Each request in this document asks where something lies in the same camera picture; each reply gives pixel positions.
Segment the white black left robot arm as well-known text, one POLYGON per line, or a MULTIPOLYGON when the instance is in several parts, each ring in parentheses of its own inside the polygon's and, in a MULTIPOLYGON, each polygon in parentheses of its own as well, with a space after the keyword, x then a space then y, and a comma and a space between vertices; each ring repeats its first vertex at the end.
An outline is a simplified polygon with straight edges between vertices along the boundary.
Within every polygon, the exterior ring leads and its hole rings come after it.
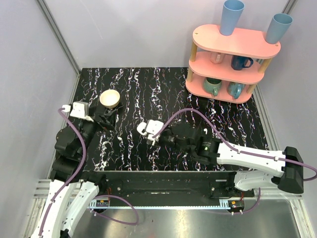
POLYGON ((58 109, 68 126, 55 138, 49 193, 33 238, 73 237, 88 205, 106 193, 106 177, 83 169, 93 137, 98 131, 114 130, 117 112, 103 106, 90 108, 80 102, 58 109))

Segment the white earbud case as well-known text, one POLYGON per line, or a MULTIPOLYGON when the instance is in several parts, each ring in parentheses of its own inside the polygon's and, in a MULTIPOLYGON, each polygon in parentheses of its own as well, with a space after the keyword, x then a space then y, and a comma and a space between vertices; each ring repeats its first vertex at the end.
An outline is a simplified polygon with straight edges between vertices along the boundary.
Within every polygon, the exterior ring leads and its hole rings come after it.
POLYGON ((137 126, 137 131, 142 135, 142 136, 146 136, 148 134, 148 132, 146 131, 147 128, 147 123, 146 122, 141 122, 138 126, 137 126))

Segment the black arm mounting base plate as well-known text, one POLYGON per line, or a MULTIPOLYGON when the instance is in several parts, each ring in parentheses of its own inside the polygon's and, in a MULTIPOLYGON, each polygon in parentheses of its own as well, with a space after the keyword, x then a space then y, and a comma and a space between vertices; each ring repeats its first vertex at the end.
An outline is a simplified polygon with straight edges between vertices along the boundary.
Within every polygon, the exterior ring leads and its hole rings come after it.
POLYGON ((254 197, 253 189, 241 191, 234 186, 235 172, 198 171, 105 171, 96 172, 106 178, 113 195, 190 195, 206 198, 254 197))

